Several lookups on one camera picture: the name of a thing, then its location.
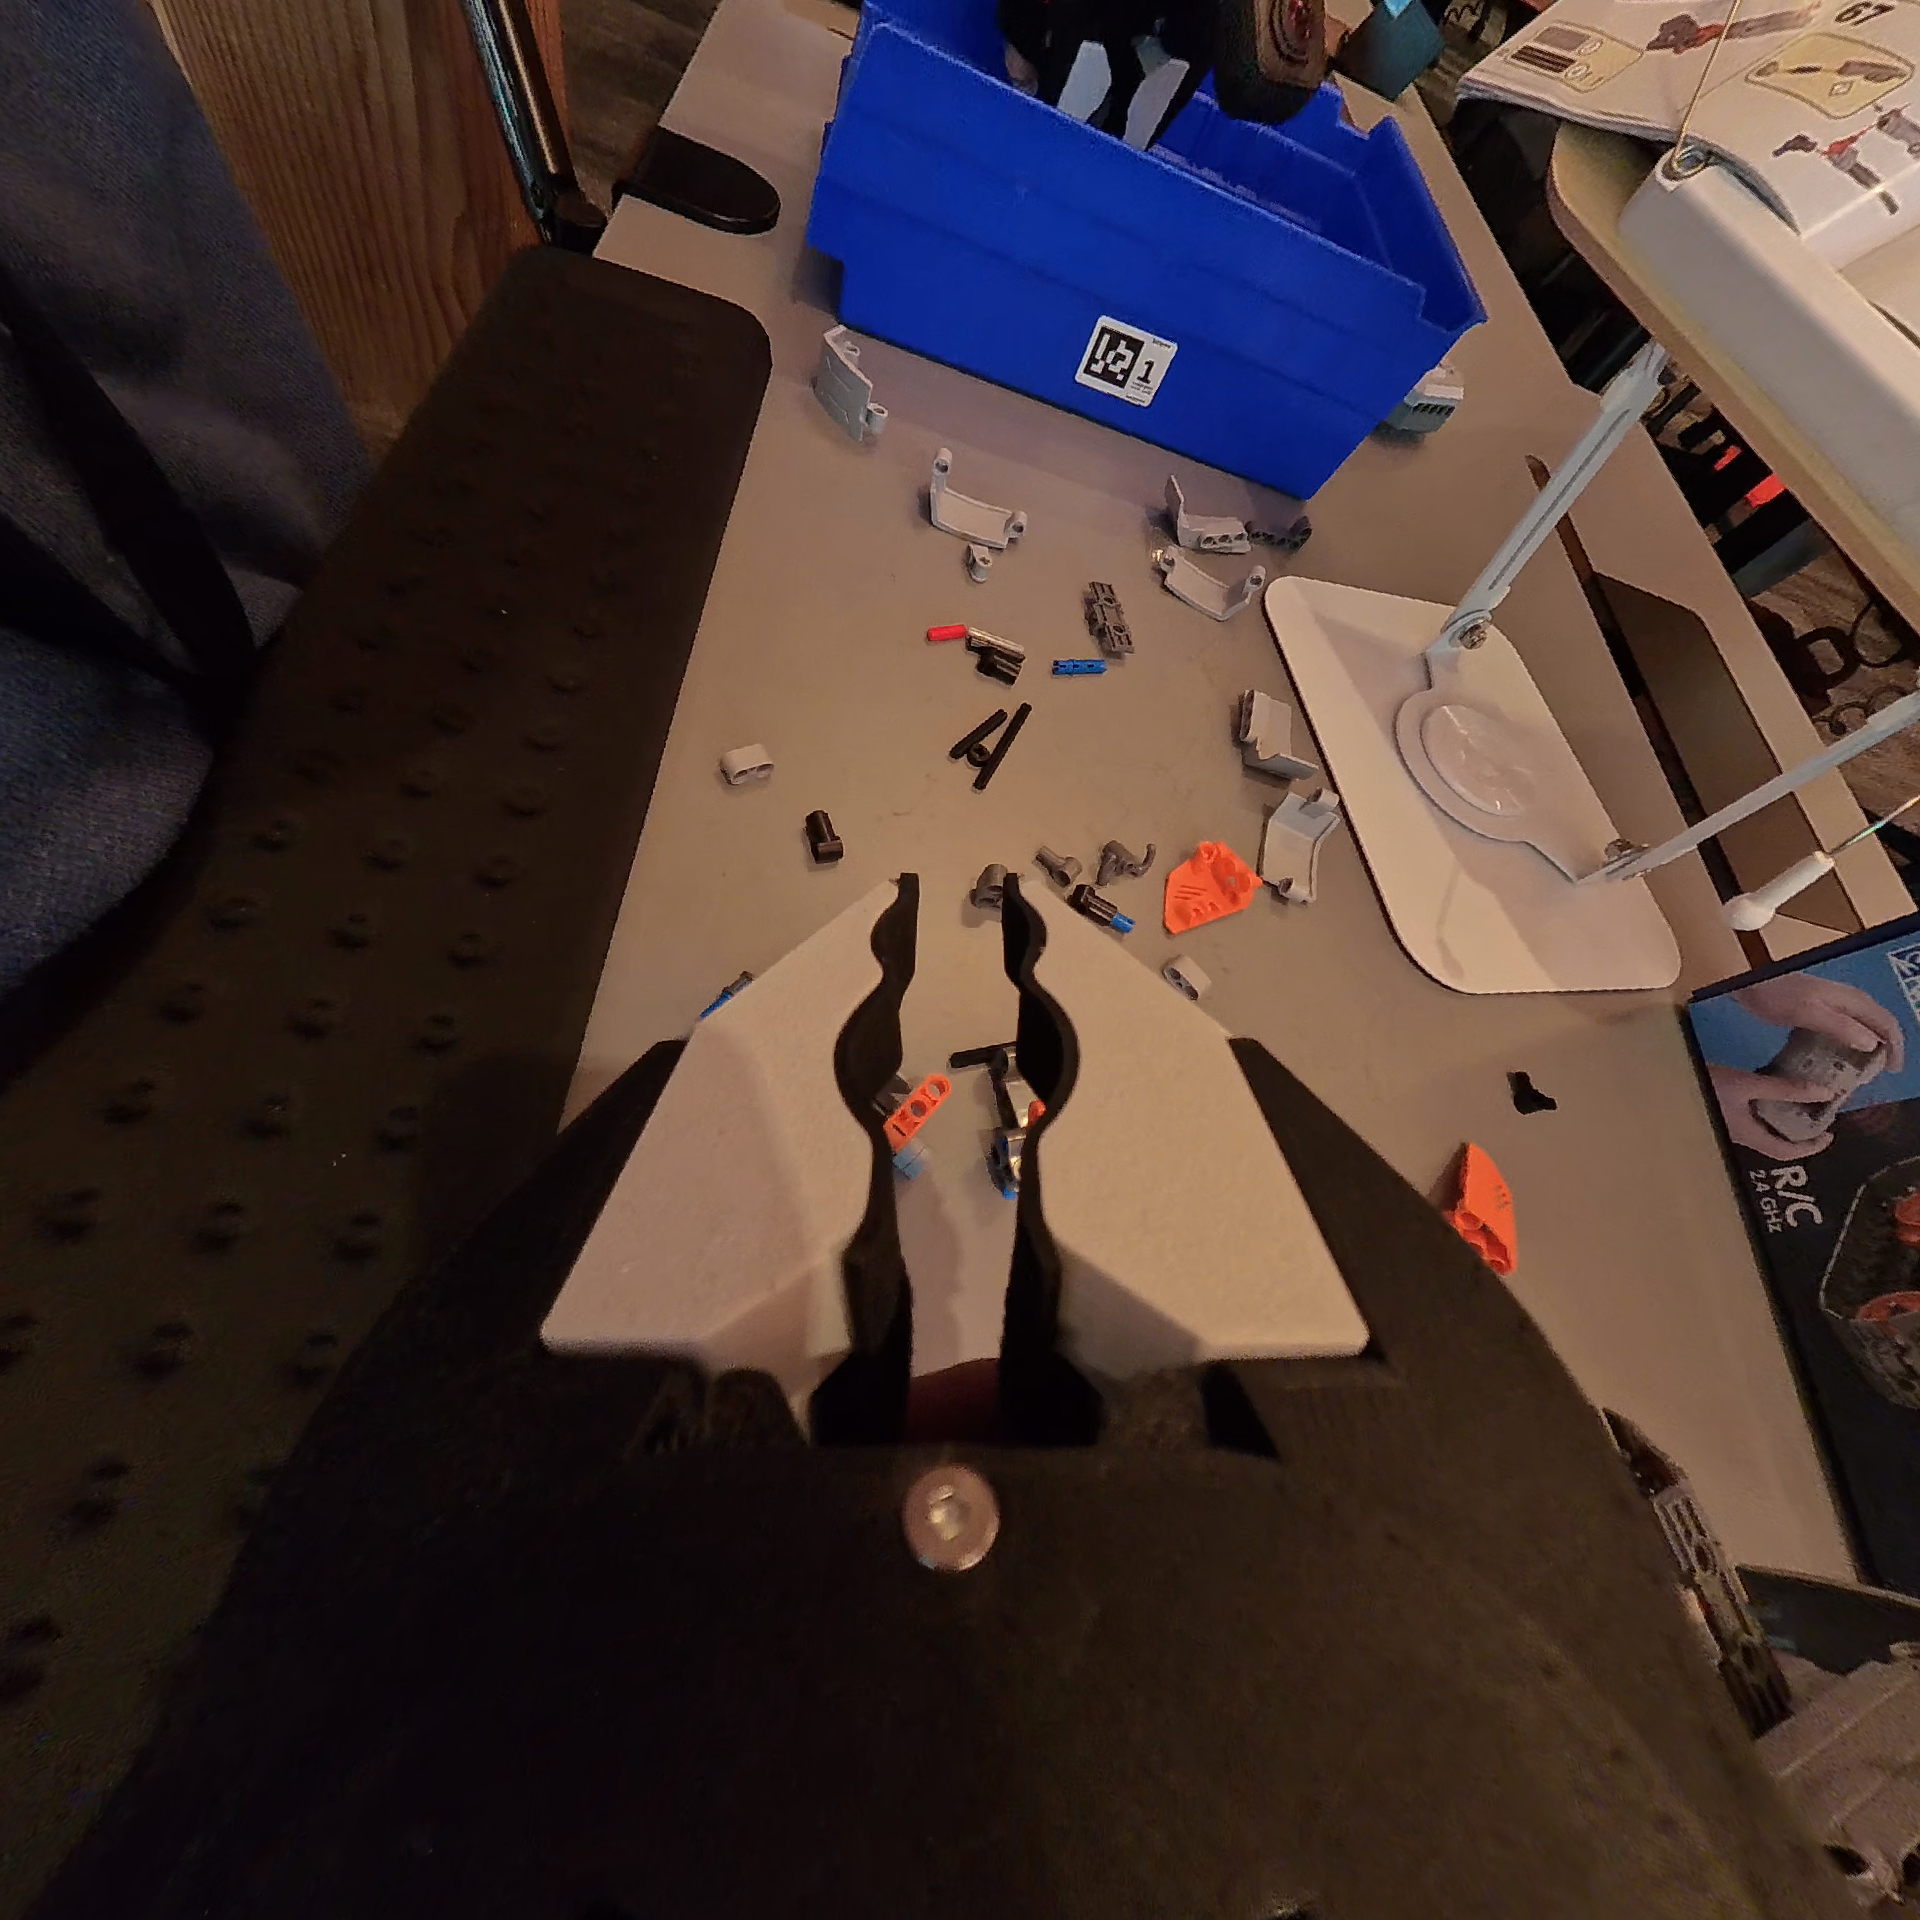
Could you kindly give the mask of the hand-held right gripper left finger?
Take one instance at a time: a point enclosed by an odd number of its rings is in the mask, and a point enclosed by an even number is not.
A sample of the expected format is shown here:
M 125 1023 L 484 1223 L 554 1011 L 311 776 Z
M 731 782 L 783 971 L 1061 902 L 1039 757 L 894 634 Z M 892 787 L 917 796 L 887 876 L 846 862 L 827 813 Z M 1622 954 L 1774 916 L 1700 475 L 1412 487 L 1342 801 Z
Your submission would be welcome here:
M 904 873 L 694 1027 L 548 1311 L 549 1349 L 766 1372 L 818 1440 L 899 1440 L 913 1314 L 875 1100 L 917 941 Z

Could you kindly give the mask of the blue robot kit box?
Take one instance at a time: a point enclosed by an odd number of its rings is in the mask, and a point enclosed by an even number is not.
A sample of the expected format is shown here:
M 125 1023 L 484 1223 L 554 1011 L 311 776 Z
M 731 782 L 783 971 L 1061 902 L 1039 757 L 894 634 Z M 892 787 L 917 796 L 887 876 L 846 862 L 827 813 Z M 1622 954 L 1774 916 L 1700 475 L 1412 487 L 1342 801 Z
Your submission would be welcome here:
M 1918 918 L 1686 1005 L 1708 1112 L 1868 1582 L 1918 1594 Z

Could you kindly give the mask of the orange curved panel brick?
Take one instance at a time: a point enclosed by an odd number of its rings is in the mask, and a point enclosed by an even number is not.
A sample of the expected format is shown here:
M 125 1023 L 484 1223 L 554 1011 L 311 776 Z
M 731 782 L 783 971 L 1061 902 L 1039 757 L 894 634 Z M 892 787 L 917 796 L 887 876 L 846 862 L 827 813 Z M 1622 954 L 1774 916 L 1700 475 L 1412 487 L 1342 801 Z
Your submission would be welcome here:
M 1261 873 L 1230 845 L 1202 839 L 1197 851 L 1167 873 L 1163 929 L 1168 934 L 1227 918 L 1253 904 Z

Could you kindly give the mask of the grey brick assembly orange beam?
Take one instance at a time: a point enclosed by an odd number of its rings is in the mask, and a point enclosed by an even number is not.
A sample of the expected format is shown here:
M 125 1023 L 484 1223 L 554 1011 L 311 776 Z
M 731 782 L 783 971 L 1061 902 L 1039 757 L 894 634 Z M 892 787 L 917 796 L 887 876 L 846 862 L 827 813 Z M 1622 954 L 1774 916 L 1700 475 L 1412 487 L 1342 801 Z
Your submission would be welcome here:
M 819 1201 L 866 1191 L 874 1125 L 887 1163 L 917 1163 L 950 1080 L 902 1078 L 880 987 L 869 946 L 795 946 L 694 1027 L 669 1083 L 674 1130 L 750 1188 Z

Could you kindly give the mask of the blue storage bin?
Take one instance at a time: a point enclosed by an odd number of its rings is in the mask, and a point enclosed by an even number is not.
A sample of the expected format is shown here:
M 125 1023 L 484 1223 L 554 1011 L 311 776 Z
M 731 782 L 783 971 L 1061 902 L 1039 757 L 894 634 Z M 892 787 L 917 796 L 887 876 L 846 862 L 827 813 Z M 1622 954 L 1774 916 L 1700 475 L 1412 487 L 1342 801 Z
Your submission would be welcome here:
M 1141 152 L 1018 92 L 994 4 L 862 8 L 806 244 L 856 331 L 1299 498 L 1486 320 L 1397 119 L 1202 89 Z

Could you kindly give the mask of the grey curved panel brick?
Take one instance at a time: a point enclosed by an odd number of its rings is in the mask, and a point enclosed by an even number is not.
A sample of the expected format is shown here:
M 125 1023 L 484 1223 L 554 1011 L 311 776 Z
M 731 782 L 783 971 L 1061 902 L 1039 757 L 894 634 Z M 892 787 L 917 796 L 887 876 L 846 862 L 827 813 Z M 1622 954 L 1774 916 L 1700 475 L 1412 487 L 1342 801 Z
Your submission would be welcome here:
M 1290 708 L 1262 689 L 1243 689 L 1235 702 L 1235 746 L 1243 769 L 1275 782 L 1316 782 L 1322 769 L 1294 753 Z
M 1214 577 L 1179 547 L 1154 549 L 1154 567 L 1167 594 L 1213 620 L 1227 620 L 1249 609 L 1269 582 L 1262 566 L 1249 567 L 1235 581 Z
M 1024 540 L 1025 513 L 954 491 L 953 447 L 939 446 L 926 479 L 929 522 L 976 547 L 1002 552 Z
M 831 326 L 822 336 L 811 391 L 851 443 L 875 440 L 887 429 L 888 409 L 874 396 L 874 381 L 861 363 L 861 344 L 846 324 Z
M 1289 904 L 1314 904 L 1318 857 L 1337 827 L 1340 799 L 1323 787 L 1294 791 L 1274 804 L 1261 827 L 1261 883 Z

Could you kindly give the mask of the orange wedge panel brick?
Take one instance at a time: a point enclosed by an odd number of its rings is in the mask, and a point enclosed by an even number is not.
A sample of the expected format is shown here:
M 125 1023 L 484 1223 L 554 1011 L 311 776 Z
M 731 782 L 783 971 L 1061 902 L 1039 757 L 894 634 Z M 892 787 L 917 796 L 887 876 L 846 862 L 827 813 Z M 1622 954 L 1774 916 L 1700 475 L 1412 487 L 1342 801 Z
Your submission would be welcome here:
M 1482 1146 L 1463 1140 L 1453 1150 L 1434 1205 L 1493 1272 L 1512 1279 L 1521 1262 L 1518 1211 L 1499 1167 Z

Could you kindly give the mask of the white book stand base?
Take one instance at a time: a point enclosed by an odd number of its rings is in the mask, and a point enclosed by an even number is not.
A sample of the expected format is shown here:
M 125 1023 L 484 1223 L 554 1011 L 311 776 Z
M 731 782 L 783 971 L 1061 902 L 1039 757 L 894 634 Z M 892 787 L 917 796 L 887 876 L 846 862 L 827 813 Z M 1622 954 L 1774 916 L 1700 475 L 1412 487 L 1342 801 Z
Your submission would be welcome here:
M 1308 502 L 1314 534 L 1269 586 L 1285 674 L 1407 958 L 1474 995 L 1687 986 L 1742 965 L 1695 853 L 1636 881 L 1573 883 L 1542 853 L 1484 838 L 1407 771 L 1395 718 L 1429 684 L 1424 650 L 1532 507 L 1531 460 L 1559 466 L 1597 421 L 1523 297 L 1453 154 L 1416 93 L 1392 110 L 1486 320 L 1453 348 L 1463 404 L 1424 443 L 1368 437 Z M 1820 748 L 1645 427 L 1583 488 L 1456 659 L 1449 699 L 1493 718 L 1521 666 L 1523 774 L 1566 774 L 1578 871 L 1606 843 L 1682 827 L 1624 680 L 1645 680 L 1707 815 Z

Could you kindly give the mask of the instruction booklet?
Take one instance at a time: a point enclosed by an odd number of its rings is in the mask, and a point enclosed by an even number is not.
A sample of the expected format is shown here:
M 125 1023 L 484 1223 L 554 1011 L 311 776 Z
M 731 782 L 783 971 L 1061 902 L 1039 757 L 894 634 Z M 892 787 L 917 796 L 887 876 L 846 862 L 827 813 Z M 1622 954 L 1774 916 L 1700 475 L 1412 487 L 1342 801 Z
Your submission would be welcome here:
M 1915 2 L 1559 2 L 1460 100 L 1723 163 L 1833 266 L 1918 221 Z

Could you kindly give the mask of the partly built toy robot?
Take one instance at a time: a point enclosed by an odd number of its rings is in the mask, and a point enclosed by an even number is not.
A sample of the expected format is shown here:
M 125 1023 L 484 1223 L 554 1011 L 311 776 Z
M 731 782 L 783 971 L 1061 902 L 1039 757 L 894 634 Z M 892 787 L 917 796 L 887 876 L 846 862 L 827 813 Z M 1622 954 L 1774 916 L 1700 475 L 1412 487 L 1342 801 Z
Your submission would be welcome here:
M 1603 1423 L 1668 1540 L 1682 1606 L 1764 1769 L 1867 1915 L 1915 1915 L 1915 1597 L 1740 1569 L 1673 1457 L 1615 1410 Z

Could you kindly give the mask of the dark grey connector piece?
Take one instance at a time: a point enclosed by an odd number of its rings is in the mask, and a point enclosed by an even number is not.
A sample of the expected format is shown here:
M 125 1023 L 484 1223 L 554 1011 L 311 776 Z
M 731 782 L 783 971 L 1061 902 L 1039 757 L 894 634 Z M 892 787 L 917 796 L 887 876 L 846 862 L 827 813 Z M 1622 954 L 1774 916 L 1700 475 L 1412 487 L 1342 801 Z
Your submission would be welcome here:
M 996 1125 L 988 1132 L 988 1177 L 1005 1200 L 1022 1195 L 1025 1136 L 1043 1114 L 1043 1102 L 1025 1080 L 1018 1052 L 988 1052 L 988 1086 L 996 1100 Z

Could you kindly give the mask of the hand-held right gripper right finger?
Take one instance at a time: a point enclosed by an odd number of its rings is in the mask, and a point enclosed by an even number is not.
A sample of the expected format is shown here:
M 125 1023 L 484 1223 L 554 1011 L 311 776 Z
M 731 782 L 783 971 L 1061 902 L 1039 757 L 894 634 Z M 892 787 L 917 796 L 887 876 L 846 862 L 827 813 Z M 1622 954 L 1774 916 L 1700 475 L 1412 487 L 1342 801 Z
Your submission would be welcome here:
M 1010 879 L 1001 950 L 1039 1112 L 1001 1326 L 1005 1431 L 1100 1431 L 1102 1391 L 1369 1331 L 1230 1037 Z

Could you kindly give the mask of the black dimpled pad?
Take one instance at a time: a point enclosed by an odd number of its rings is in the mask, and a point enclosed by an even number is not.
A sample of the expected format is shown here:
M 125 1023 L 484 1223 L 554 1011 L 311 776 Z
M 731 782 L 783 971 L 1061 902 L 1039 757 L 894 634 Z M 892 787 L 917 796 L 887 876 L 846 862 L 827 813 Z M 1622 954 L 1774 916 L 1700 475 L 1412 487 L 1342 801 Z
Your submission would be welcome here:
M 520 254 L 5 1090 L 5 1915 L 343 1356 L 559 1122 L 769 373 L 738 303 Z

